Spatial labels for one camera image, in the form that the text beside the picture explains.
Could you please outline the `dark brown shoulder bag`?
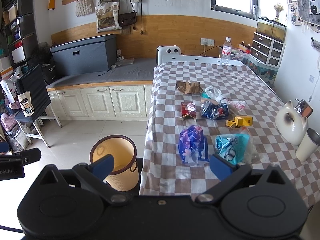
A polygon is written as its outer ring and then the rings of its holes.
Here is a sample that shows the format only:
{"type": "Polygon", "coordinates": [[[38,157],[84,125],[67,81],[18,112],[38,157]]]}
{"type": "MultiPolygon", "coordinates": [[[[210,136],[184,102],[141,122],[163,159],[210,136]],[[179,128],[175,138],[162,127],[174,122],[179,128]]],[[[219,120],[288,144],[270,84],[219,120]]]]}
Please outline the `dark brown shoulder bag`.
{"type": "Polygon", "coordinates": [[[120,27],[134,25],[137,22],[135,8],[134,8],[131,0],[129,0],[129,2],[131,4],[132,12],[127,12],[127,13],[123,13],[123,14],[118,15],[118,23],[119,23],[120,27]]]}

